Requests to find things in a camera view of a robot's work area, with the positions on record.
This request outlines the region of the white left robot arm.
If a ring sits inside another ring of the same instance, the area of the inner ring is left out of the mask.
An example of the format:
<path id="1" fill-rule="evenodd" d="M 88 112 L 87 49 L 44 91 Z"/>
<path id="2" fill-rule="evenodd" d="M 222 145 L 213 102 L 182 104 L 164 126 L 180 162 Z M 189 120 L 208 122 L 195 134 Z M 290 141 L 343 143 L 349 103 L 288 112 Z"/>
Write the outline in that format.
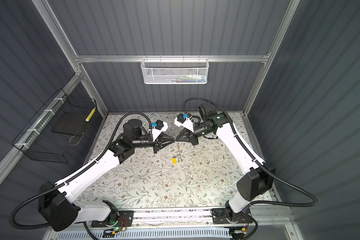
<path id="1" fill-rule="evenodd" d="M 131 119 L 123 125 L 123 132 L 107 147 L 99 160 L 93 160 L 70 176 L 58 181 L 63 186 L 39 199 L 39 213 L 54 231 L 65 230 L 72 224 L 97 221 L 107 227 L 120 224 L 118 209 L 110 201 L 102 200 L 84 204 L 77 201 L 79 195 L 94 184 L 108 171 L 116 168 L 131 155 L 136 148 L 152 148 L 154 153 L 174 143 L 167 134 L 168 124 L 161 120 L 151 124 L 146 131 L 142 121 Z"/>

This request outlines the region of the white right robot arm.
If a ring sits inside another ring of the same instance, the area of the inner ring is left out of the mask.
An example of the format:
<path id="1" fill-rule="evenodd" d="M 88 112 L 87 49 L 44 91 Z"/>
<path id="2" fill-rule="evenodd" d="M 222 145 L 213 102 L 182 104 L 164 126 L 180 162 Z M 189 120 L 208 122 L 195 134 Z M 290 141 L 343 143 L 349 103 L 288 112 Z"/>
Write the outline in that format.
<path id="1" fill-rule="evenodd" d="M 254 198 L 272 187 L 274 178 L 261 167 L 273 174 L 276 170 L 273 166 L 266 165 L 266 162 L 250 148 L 225 110 L 210 101 L 201 104 L 198 110 L 201 118 L 198 123 L 195 123 L 192 115 L 188 113 L 180 113 L 175 118 L 174 124 L 184 128 L 176 137 L 176 141 L 188 142 L 195 146 L 199 144 L 200 137 L 214 133 L 230 150 L 243 174 L 237 182 L 237 193 L 225 206 L 227 221 L 233 223 L 243 211 L 247 211 Z"/>

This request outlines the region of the yellow tagged key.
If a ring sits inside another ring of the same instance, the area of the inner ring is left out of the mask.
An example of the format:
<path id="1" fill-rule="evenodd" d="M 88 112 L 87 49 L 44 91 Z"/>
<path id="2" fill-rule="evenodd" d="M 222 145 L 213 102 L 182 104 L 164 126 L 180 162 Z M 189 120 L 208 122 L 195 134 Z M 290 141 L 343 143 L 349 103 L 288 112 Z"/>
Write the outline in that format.
<path id="1" fill-rule="evenodd" d="M 173 157 L 172 157 L 172 161 L 173 161 L 173 164 L 176 165 L 176 164 L 177 164 L 177 157 L 176 157 L 176 156 L 173 156 Z"/>

